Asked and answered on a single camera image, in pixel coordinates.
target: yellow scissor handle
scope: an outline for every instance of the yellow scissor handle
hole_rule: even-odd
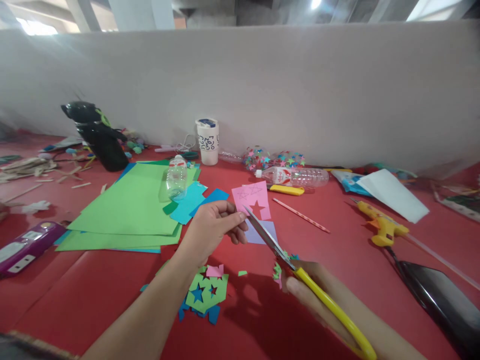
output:
[[[313,291],[317,298],[335,315],[348,332],[353,336],[360,349],[346,344],[358,357],[363,360],[376,360],[377,354],[374,348],[370,345],[367,338],[362,334],[359,328],[354,324],[348,315],[332,300],[330,296],[323,291],[315,281],[303,270],[301,267],[294,272],[295,276],[302,280]]]

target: scissor blade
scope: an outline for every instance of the scissor blade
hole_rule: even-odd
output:
[[[295,271],[296,270],[295,266],[293,266],[289,258],[285,256],[284,252],[282,251],[282,248],[279,246],[275,238],[269,233],[269,231],[266,228],[264,228],[264,226],[260,223],[259,219],[254,215],[254,213],[251,212],[248,207],[246,206],[244,207],[249,214],[248,219],[250,220],[251,225],[256,230],[256,232],[260,235],[260,237],[265,242],[265,244],[268,245],[268,247],[273,251],[275,256],[279,260],[281,260],[286,267]]]

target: green paper with star cutout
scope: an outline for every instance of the green paper with star cutout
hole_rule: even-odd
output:
[[[210,277],[204,278],[202,273],[207,271],[207,267],[203,266],[200,270],[196,273],[193,281],[191,282],[188,294],[186,296],[185,304],[193,309],[201,312],[204,314],[208,309],[221,303],[227,297],[227,283],[229,280],[228,274],[223,274],[221,278],[219,277]],[[195,298],[195,295],[192,291],[197,290],[200,287],[202,290],[201,292],[201,301]]]

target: scissors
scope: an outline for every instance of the scissors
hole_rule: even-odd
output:
[[[307,274],[305,270],[301,267],[296,268],[289,257],[284,254],[282,248],[279,246],[278,242],[274,237],[268,232],[267,229],[260,223],[257,217],[250,211],[248,207],[245,206],[245,210],[248,212],[248,219],[250,220],[252,226],[258,232],[263,241],[268,245],[268,247],[273,251],[276,258],[283,264],[283,268],[291,270],[291,272],[296,276],[297,279],[307,285],[311,291],[320,299],[322,303],[337,317],[338,320],[343,324],[347,331],[353,336],[356,343],[360,349],[346,344],[359,358],[363,360],[376,360],[377,354],[375,353],[374,348],[370,345],[367,338],[362,334],[359,328],[354,324],[354,322],[348,317],[348,315],[342,310],[340,306],[337,305],[332,298],[323,291],[320,286],[318,286],[315,281]]]

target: plastic bottle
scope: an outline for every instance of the plastic bottle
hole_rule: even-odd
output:
[[[289,168],[273,166],[255,172],[257,178],[266,180],[268,185],[284,185],[294,188],[319,188],[329,182],[329,173],[323,169],[302,167]]]
[[[187,193],[187,162],[181,155],[170,160],[166,175],[166,190],[170,199],[183,199]]]

